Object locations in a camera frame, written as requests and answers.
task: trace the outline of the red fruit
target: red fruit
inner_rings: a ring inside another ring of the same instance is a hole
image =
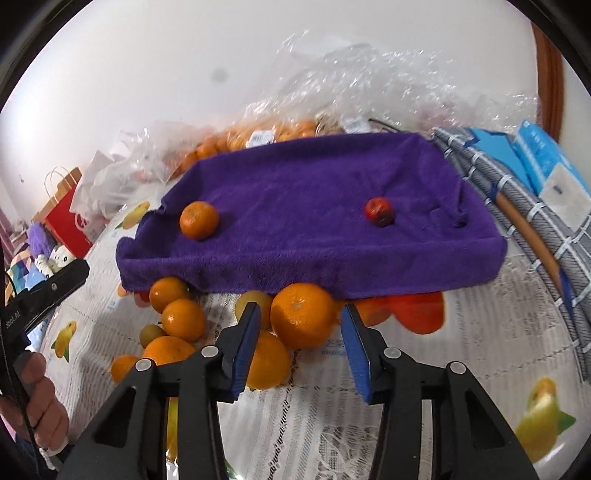
[[[365,216],[377,226],[391,225],[396,217],[390,202],[384,197],[376,197],[366,203]]]

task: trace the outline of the human hand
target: human hand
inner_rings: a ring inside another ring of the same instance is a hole
[[[35,430],[35,441],[39,447],[57,450],[64,444],[70,419],[64,405],[57,401],[55,385],[45,376],[46,365],[43,355],[33,353],[22,370],[21,379],[34,386],[27,416]],[[12,400],[0,397],[0,413],[20,437],[29,439],[21,412]]]

